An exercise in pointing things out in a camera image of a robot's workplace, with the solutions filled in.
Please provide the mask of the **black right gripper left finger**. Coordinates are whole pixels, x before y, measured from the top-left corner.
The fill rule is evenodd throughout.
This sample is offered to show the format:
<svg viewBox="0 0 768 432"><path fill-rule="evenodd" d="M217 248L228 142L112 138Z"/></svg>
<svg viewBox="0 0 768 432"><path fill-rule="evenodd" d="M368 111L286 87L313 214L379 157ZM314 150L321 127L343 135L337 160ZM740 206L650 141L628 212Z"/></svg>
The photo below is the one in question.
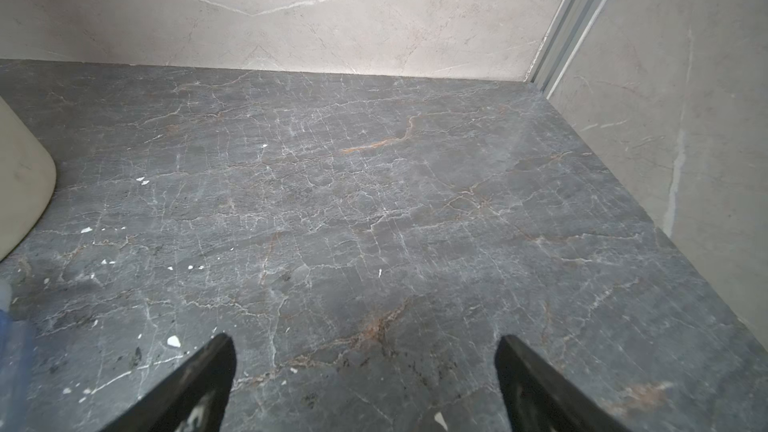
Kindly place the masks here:
<svg viewBox="0 0 768 432"><path fill-rule="evenodd" d="M217 334L104 430L218 431L236 367L232 338Z"/></svg>

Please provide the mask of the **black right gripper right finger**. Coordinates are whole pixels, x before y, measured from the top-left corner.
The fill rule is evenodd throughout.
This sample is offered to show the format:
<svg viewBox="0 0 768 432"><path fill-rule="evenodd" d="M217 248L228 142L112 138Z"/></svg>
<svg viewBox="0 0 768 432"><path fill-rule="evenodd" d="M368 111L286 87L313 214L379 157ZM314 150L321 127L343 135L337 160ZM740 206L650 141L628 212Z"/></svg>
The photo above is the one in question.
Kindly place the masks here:
<svg viewBox="0 0 768 432"><path fill-rule="evenodd" d="M494 366L514 431L628 431L515 335L501 337Z"/></svg>

